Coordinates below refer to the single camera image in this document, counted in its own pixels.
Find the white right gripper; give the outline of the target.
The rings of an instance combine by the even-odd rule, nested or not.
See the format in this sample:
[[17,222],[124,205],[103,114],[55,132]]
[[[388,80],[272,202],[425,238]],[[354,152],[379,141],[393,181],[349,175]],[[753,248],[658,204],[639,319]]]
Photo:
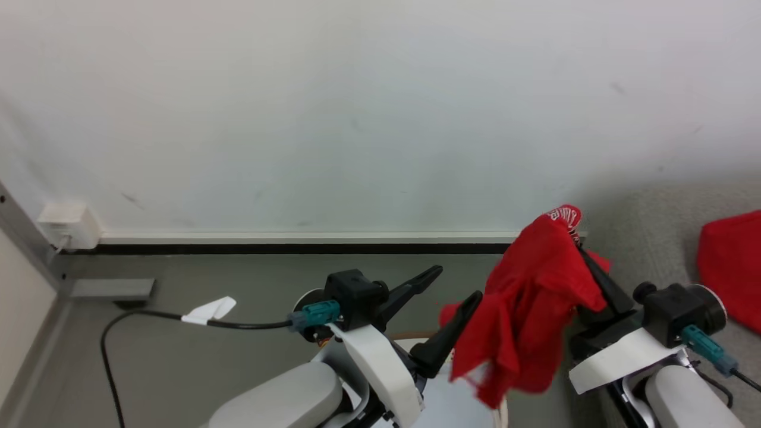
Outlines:
[[[635,306],[633,299],[587,250],[578,246],[578,251],[607,303],[606,308],[615,316],[631,311]],[[571,336],[569,351],[574,367],[568,378],[577,395],[650,368],[685,348],[680,343],[672,348],[661,344],[642,327],[643,318],[642,310],[632,311],[624,319],[595,325]]]

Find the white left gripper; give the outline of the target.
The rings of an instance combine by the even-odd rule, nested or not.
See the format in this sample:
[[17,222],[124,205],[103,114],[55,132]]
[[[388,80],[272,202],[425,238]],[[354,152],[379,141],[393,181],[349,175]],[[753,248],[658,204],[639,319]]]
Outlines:
[[[451,319],[429,339],[389,339],[377,328],[388,322],[413,296],[422,294],[444,271],[434,265],[389,291],[388,300],[380,305],[375,327],[344,332],[328,323],[334,335],[327,344],[327,365],[345,382],[361,401],[348,413],[340,413],[327,421],[329,427],[348,427],[372,415],[372,397],[378,399],[381,414],[391,412],[391,421],[399,427],[412,427],[424,410],[424,381],[416,382],[413,374],[426,379],[436,377],[445,365],[451,350],[464,332],[483,300],[481,291],[473,292],[457,306]],[[410,358],[415,369],[409,369]]]

